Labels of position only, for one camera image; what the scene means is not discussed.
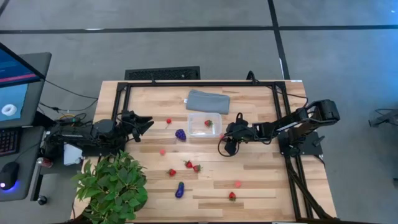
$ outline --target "keyboard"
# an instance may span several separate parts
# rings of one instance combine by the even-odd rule
[[[125,80],[199,80],[200,68],[174,67],[126,70]]]
[[[18,153],[21,128],[0,130],[0,157]]]

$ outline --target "potted plant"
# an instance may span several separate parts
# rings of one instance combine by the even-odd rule
[[[146,176],[138,161],[126,152],[112,158],[105,157],[94,170],[88,161],[84,173],[73,177],[78,180],[77,197],[82,200],[91,198],[83,215],[94,224],[124,223],[135,219],[134,212],[140,210],[148,196],[144,188]]]

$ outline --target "gray towel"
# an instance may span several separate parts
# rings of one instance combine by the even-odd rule
[[[187,110],[228,114],[229,96],[191,90],[188,95]]]

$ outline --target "mouse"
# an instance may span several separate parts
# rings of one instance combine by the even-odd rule
[[[0,171],[0,189],[8,190],[15,185],[18,178],[19,164],[9,162]]]

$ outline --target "computer monitor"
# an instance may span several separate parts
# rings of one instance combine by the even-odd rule
[[[0,88],[45,79],[45,76],[0,43]]]

